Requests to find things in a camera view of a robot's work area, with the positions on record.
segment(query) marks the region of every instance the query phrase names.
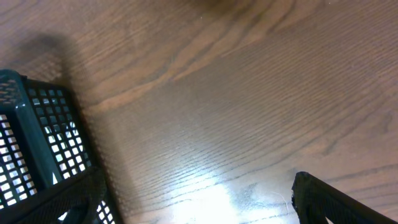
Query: black basket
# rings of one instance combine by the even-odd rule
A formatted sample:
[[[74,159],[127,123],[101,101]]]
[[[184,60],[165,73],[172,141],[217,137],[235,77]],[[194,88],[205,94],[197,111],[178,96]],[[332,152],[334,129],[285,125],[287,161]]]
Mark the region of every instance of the black basket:
[[[0,70],[0,123],[0,211],[99,167],[72,94],[62,86]],[[121,223],[109,192],[97,214],[95,223]]]

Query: dark green basket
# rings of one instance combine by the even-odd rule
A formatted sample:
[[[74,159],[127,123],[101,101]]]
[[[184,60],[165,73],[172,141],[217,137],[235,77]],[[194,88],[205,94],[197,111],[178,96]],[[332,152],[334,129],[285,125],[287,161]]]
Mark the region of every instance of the dark green basket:
[[[62,86],[0,70],[0,123],[0,211],[99,166],[72,94]],[[110,193],[97,212],[95,223],[121,223]]]

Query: wooden table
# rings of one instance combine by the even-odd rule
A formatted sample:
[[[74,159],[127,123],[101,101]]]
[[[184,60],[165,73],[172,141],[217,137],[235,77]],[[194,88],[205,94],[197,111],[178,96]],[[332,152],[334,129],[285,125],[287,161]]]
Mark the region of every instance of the wooden table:
[[[395,1],[0,1],[67,81],[126,223],[297,223],[305,170],[398,220]]]

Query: wood grain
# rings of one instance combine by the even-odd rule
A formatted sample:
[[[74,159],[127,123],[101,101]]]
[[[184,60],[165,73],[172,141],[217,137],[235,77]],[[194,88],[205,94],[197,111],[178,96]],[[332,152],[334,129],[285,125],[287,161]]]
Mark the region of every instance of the wood grain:
[[[398,219],[393,1],[0,5],[0,65],[69,82],[126,223],[297,223],[300,170]]]

